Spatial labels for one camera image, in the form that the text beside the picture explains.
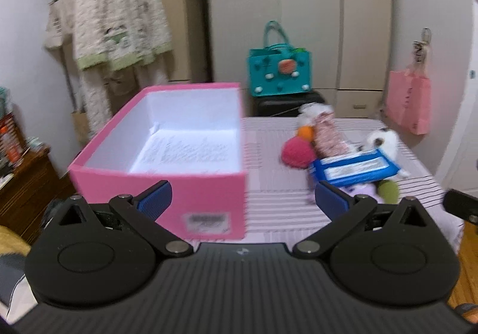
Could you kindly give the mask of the beige wardrobe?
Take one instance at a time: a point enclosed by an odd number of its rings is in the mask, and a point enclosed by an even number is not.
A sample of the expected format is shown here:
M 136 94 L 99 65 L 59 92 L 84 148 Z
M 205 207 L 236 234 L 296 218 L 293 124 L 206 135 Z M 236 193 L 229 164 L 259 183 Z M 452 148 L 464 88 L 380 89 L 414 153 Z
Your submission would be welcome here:
M 382 102 L 391 0 L 208 0 L 213 78 L 249 86 L 247 58 L 266 24 L 281 24 L 311 56 L 310 88 L 340 117 L 370 117 Z

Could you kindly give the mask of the brown paper bag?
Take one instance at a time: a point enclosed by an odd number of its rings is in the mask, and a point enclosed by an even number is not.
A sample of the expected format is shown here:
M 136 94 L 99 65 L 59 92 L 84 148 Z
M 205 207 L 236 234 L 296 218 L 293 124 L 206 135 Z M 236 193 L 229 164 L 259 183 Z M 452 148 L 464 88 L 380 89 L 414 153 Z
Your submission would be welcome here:
M 86 113 L 72 112 L 71 118 L 74 125 L 74 132 L 78 143 L 83 148 L 90 140 L 90 128 Z

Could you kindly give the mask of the floral pink fabric scrunchie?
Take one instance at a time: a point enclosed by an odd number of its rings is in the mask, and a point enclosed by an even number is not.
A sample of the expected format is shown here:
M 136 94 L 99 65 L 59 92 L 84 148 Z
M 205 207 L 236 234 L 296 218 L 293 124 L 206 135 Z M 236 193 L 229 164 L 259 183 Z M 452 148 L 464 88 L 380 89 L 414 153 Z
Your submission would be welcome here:
M 314 122 L 314 148 L 319 158 L 346 155 L 353 151 L 335 127 L 333 113 L 321 113 Z

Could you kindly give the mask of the white mesh bath pouf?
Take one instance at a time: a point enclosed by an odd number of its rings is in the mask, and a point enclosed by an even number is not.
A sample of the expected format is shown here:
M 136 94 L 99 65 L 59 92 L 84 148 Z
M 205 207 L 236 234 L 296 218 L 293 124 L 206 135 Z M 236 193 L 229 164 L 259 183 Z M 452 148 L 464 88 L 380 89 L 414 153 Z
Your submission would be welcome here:
M 333 114 L 334 109 L 328 104 L 308 103 L 299 107 L 297 124 L 299 127 L 314 127 L 316 118 L 321 114 Z

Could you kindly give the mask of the blue wet wipes pack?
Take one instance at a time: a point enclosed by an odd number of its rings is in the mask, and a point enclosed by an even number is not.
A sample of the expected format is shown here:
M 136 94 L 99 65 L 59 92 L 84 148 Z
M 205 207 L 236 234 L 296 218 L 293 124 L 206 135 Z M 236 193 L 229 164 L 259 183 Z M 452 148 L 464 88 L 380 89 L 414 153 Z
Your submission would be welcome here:
M 316 159 L 310 164 L 316 182 L 326 181 L 339 188 L 385 180 L 399 171 L 400 167 L 380 149 Z

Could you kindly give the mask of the orange soft ball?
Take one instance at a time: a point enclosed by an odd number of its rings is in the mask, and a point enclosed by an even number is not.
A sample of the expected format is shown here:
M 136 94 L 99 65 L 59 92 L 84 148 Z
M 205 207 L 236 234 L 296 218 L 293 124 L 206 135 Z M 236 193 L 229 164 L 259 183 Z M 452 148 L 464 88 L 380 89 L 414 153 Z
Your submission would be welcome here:
M 308 142 L 314 141 L 314 127 L 308 125 L 299 127 L 297 129 L 297 136 Z

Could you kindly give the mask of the white paper sheet in box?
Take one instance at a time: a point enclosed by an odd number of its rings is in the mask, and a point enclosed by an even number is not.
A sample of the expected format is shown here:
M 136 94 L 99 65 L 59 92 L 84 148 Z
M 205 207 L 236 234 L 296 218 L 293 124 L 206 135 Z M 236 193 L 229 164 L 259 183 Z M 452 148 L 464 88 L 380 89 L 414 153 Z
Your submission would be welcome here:
M 160 130 L 146 141 L 130 172 L 189 175 L 240 170 L 237 130 Z

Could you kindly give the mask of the teal felt handbag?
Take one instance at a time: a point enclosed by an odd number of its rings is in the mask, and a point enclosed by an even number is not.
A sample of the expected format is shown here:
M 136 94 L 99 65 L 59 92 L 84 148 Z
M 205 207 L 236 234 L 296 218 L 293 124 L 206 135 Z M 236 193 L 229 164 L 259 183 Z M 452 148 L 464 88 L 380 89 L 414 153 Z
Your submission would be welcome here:
M 310 52 L 290 44 L 280 23 L 271 20 L 264 28 L 263 48 L 249 51 L 250 94 L 262 97 L 311 91 L 311 69 Z

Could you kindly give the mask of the brown wooden cabinet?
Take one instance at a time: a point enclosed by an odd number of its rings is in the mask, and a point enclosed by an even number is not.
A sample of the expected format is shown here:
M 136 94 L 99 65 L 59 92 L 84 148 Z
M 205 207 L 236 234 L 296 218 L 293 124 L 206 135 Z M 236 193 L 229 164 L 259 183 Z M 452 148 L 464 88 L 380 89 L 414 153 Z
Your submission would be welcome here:
M 26 151 L 22 164 L 13 168 L 12 178 L 1 188 L 1 224 L 29 244 L 41 233 L 41 221 L 47 205 L 75 193 L 68 174 L 60 176 L 49 158 L 50 147 L 27 148 L 26 138 L 13 114 L 1 119 L 14 139 Z

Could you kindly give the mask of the pink cardboard box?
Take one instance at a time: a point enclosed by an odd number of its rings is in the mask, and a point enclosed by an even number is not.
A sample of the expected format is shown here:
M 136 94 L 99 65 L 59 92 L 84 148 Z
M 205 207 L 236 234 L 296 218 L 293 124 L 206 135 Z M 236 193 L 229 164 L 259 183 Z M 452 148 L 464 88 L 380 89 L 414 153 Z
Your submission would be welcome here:
M 89 141 L 68 168 L 90 203 L 136 196 L 160 180 L 172 202 L 157 219 L 184 239 L 246 235 L 247 171 L 236 83 L 147 87 Z

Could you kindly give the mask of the cream knitted cardigan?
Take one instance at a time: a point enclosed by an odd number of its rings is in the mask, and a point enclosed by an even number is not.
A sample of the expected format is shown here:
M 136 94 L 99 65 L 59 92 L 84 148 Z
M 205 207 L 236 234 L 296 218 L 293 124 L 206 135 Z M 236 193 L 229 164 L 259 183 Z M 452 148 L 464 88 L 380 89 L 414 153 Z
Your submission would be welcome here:
M 73 49 L 89 136 L 145 87 L 168 82 L 162 0 L 75 0 Z

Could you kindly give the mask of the white plush toy brown ears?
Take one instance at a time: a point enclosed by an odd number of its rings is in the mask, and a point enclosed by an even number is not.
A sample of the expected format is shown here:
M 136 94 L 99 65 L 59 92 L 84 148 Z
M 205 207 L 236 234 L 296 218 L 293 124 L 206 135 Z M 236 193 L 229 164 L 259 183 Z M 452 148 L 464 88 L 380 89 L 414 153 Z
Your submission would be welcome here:
M 379 159 L 380 167 L 376 167 L 373 172 L 368 172 L 370 181 L 385 180 L 395 176 L 404 179 L 410 176 L 398 165 L 398 145 L 398 133 L 389 128 L 381 128 L 369 133 L 356 147 L 357 151 L 372 154 Z

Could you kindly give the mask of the black suitcase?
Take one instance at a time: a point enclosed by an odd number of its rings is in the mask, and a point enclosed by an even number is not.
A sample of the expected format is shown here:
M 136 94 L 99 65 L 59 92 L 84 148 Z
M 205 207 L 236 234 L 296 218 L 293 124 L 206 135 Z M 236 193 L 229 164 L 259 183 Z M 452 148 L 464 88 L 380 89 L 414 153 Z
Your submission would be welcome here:
M 324 104 L 326 102 L 322 95 L 316 91 L 281 96 L 254 97 L 252 101 L 253 115 L 260 117 L 295 117 L 298 116 L 299 108 L 304 104 Z

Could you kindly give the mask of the pink paper bag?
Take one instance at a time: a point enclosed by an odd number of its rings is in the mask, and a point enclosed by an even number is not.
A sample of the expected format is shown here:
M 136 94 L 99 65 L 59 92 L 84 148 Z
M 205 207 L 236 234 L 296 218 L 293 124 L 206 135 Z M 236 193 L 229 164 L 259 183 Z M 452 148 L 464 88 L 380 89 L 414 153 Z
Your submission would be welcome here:
M 385 114 L 411 134 L 429 133 L 431 82 L 428 76 L 411 69 L 390 72 Z

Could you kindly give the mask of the green soft ball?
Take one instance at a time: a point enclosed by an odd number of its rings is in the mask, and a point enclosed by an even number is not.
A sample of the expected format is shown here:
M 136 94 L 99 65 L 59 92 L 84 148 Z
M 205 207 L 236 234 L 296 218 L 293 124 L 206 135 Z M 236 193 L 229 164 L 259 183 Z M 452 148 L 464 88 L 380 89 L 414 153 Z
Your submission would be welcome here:
M 399 202 L 399 186 L 393 180 L 381 180 L 377 186 L 377 194 L 385 204 L 396 205 Z

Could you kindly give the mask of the magenta fluffy pom ball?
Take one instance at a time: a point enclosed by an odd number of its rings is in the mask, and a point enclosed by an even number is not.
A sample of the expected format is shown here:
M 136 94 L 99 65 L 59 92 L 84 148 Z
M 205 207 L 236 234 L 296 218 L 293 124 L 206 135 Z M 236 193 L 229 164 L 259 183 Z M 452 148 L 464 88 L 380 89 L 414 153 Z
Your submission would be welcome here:
M 283 145 L 280 158 L 289 167 L 306 169 L 316 159 L 316 153 L 310 142 L 295 136 Z

